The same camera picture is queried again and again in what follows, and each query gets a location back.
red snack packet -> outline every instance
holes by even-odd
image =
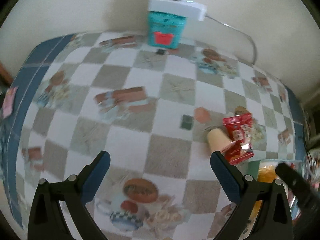
[[[245,113],[223,119],[229,137],[236,143],[225,152],[224,157],[231,164],[235,165],[254,156],[252,152],[251,127],[253,124],[252,114]]]

printed food picture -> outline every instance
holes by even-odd
[[[213,49],[204,49],[190,58],[191,62],[195,62],[198,68],[204,73],[228,76],[233,79],[238,76],[236,66],[230,65],[225,58],[222,58]]]
[[[114,227],[124,232],[143,227],[161,239],[168,230],[188,222],[190,211],[172,204],[174,195],[160,194],[149,180],[130,177],[127,174],[114,182],[109,199],[96,201],[98,211],[108,216]]]
[[[150,111],[154,108],[144,87],[113,90],[95,96],[101,118],[106,122],[126,119],[132,113]]]

blue gripper pad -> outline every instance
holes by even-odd
[[[239,204],[241,202],[240,186],[223,161],[218,157],[217,152],[211,154],[210,165],[228,199],[231,202]]]
[[[102,156],[100,159],[98,159],[98,155],[96,159],[93,160],[92,164],[90,164],[93,165],[94,168],[82,186],[81,203],[83,205],[93,200],[94,195],[96,194],[105,174],[110,167],[109,153],[106,151],[101,151],[99,154]]]

screw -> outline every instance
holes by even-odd
[[[77,175],[70,175],[70,176],[68,177],[68,180],[69,180],[69,181],[75,181],[76,178],[77,178]]]
[[[279,179],[275,179],[275,183],[276,183],[277,185],[281,185],[281,184],[282,184],[282,181],[279,180]]]
[[[244,179],[245,179],[246,181],[253,181],[253,177],[252,177],[251,175],[245,175],[245,176],[244,176]]]
[[[39,184],[43,185],[47,180],[46,179],[39,179]]]

red label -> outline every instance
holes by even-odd
[[[161,45],[170,45],[172,38],[174,37],[171,33],[161,33],[161,32],[154,32],[155,35],[155,43]]]

